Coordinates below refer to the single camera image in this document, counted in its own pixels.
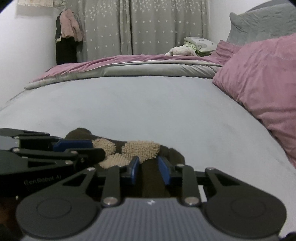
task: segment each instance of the bed sheet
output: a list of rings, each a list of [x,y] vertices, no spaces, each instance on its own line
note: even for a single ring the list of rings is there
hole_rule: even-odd
[[[117,140],[152,140],[195,170],[216,167],[283,201],[296,231],[296,170],[264,126],[211,80],[101,77],[24,91],[0,109],[0,128],[64,137],[77,128]]]

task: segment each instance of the white stuffed animal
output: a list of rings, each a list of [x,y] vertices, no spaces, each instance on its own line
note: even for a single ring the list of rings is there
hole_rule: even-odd
[[[171,48],[165,55],[185,55],[185,56],[198,56],[194,50],[188,46],[179,46]]]

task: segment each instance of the white wall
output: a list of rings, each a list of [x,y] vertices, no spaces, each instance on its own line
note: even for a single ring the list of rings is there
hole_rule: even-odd
[[[230,32],[229,14],[241,14],[267,0],[208,0],[209,40],[218,43],[227,40]]]
[[[55,65],[58,14],[55,8],[20,6],[16,0],[0,13],[0,105]]]

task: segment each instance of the pink pillow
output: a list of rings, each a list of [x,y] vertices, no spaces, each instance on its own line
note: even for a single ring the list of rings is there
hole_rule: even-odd
[[[296,34],[244,45],[213,83],[261,120],[296,168]]]
[[[240,50],[240,48],[241,46],[220,40],[217,48],[210,56],[219,59],[220,64],[224,65],[228,60],[232,58],[235,53]]]

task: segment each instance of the gray curtain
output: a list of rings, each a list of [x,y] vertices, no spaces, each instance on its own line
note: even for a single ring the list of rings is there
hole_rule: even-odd
[[[164,54],[187,36],[207,38],[206,0],[68,0],[85,37],[79,61]]]

